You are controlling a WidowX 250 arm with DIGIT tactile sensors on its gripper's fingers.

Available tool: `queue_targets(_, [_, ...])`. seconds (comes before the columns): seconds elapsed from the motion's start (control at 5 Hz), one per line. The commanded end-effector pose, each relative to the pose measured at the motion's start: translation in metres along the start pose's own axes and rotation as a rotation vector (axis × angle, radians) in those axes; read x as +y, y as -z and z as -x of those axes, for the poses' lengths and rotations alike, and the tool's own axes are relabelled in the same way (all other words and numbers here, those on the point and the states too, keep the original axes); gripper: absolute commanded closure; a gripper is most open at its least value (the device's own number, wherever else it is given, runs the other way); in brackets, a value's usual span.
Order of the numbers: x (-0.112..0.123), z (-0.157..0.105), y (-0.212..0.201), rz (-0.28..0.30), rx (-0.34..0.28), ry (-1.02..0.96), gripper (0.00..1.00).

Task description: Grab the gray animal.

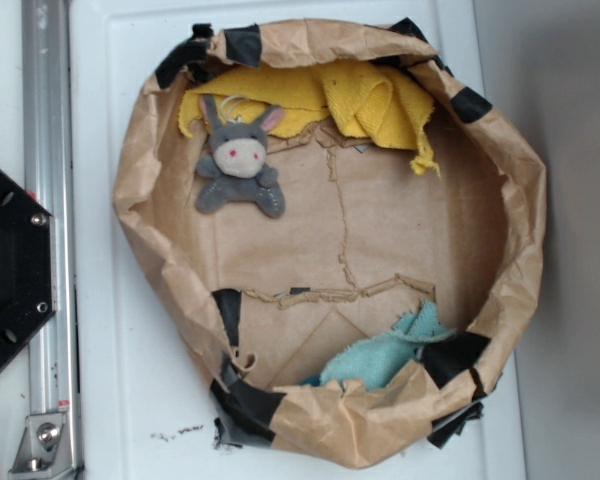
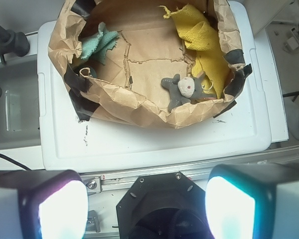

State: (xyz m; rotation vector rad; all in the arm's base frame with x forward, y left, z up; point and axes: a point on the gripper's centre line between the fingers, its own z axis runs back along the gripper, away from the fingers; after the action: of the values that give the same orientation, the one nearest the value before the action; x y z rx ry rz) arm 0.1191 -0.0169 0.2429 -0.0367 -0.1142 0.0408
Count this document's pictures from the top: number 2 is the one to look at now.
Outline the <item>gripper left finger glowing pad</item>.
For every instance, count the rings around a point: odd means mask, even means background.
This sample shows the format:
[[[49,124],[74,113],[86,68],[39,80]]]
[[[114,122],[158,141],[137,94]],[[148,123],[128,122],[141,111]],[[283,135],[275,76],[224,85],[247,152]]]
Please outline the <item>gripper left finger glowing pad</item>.
[[[0,239],[81,239],[88,207],[73,170],[0,170]]]

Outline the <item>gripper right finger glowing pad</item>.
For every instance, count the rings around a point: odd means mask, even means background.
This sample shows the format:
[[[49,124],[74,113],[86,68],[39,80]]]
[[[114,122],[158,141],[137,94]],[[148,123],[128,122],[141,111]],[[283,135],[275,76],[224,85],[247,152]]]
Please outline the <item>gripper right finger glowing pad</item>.
[[[299,163],[219,164],[205,193],[216,239],[299,239]]]

